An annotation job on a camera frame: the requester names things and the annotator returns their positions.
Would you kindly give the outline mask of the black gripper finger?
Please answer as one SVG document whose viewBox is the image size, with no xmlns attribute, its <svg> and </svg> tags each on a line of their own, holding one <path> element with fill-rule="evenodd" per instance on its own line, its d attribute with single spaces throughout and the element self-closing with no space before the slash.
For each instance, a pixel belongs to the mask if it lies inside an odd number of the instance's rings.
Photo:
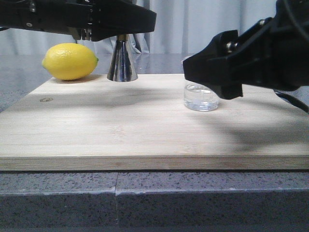
<svg viewBox="0 0 309 232">
<path fill-rule="evenodd" d="M 91 41 L 122 35 L 152 32 L 156 13 L 130 0 L 97 0 L 93 6 Z"/>
</svg>

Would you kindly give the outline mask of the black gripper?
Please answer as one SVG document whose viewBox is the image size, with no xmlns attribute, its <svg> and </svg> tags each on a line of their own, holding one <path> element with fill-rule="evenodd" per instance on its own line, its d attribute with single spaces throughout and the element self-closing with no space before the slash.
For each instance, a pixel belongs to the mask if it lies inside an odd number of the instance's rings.
<svg viewBox="0 0 309 232">
<path fill-rule="evenodd" d="M 243 96 L 242 84 L 232 80 L 226 45 L 237 30 L 215 35 L 200 52 L 183 61 L 187 81 L 208 87 L 224 100 Z M 238 38 L 246 85 L 294 91 L 309 84 L 309 2 L 278 0 L 273 18 L 259 21 Z"/>
<path fill-rule="evenodd" d="M 90 40 L 92 0 L 2 0 L 0 29 L 66 34 Z"/>
</svg>

